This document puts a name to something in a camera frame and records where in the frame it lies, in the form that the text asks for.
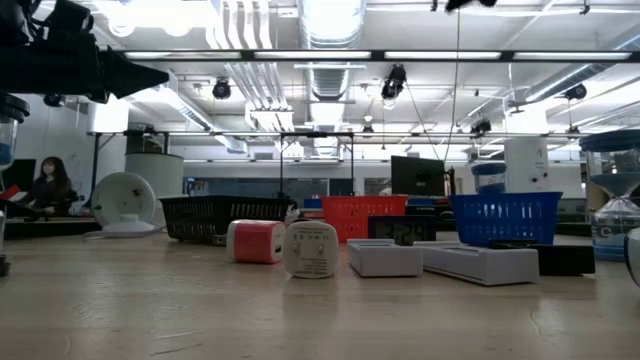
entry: red object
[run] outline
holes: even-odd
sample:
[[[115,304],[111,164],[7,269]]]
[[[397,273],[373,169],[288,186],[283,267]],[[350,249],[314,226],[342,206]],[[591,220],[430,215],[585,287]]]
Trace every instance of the red object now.
[[[11,200],[11,198],[16,196],[16,194],[19,192],[20,192],[20,188],[18,187],[18,185],[13,185],[10,188],[8,188],[7,191],[4,191],[3,193],[0,194],[0,199]]]
[[[327,224],[338,232],[338,239],[366,239],[370,215],[404,215],[407,196],[324,196],[322,212]]]
[[[227,255],[236,262],[280,262],[285,231],[286,228],[280,221],[233,221],[227,231]]]

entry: woman's hair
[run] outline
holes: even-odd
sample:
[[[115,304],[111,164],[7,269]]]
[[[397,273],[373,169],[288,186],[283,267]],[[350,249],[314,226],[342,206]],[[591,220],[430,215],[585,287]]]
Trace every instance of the woman's hair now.
[[[47,174],[44,173],[42,169],[44,164],[50,163],[53,165],[53,179],[56,182],[56,187],[58,189],[68,189],[71,187],[71,181],[69,181],[69,176],[67,176],[67,170],[64,168],[64,163],[60,160],[59,157],[50,156],[44,160],[42,160],[42,164],[40,164],[40,177],[38,177],[38,182],[46,182]]]

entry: plastic basket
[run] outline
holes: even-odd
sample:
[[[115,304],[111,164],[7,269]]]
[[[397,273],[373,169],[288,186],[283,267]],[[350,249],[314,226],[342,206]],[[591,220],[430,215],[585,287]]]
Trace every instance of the plastic basket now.
[[[160,199],[169,236],[223,245],[220,237],[234,220],[284,221],[289,202],[242,196],[196,196]]]
[[[340,242],[366,239],[370,215],[404,215],[406,196],[325,196],[322,212],[326,223],[336,228]]]
[[[489,240],[536,239],[553,244],[561,192],[451,195],[460,241],[489,246]]]

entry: red basket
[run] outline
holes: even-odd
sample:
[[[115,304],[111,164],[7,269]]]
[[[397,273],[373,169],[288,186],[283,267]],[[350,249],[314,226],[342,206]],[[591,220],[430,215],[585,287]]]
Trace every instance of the red basket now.
[[[406,196],[324,196],[322,212],[340,242],[369,237],[370,215],[404,215]]]

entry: blue basket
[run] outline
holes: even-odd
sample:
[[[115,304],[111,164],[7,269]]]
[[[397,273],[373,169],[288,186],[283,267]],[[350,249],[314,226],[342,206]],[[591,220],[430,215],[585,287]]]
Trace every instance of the blue basket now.
[[[489,246],[489,240],[536,239],[553,244],[561,192],[451,195],[460,241]]]

